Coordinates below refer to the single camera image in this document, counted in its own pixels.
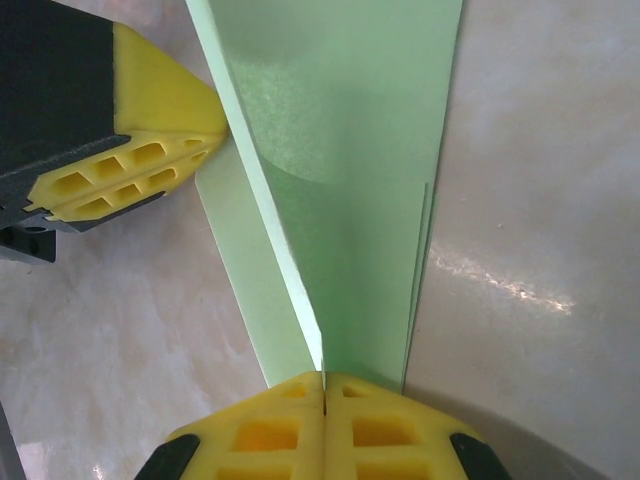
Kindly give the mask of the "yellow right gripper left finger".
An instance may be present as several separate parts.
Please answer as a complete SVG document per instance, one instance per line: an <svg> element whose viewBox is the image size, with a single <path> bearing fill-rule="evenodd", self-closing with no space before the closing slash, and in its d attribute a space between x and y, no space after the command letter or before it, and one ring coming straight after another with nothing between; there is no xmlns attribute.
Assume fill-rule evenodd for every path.
<svg viewBox="0 0 640 480"><path fill-rule="evenodd" d="M280 383L172 432L141 480L323 480L319 372Z"/></svg>

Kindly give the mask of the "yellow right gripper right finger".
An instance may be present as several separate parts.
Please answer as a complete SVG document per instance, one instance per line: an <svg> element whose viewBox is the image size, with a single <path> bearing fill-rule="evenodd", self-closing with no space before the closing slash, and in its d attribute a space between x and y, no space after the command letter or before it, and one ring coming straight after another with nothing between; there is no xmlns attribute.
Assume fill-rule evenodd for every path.
<svg viewBox="0 0 640 480"><path fill-rule="evenodd" d="M511 480L472 427L362 379L329 373L325 480Z"/></svg>

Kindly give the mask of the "light green paper sheet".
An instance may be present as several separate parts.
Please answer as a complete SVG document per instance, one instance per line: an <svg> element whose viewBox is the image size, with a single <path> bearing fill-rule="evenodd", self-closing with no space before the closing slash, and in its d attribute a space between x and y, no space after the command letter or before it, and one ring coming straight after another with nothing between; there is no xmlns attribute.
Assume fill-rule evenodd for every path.
<svg viewBox="0 0 640 480"><path fill-rule="evenodd" d="M464 0L186 0L315 367L404 385Z"/></svg>

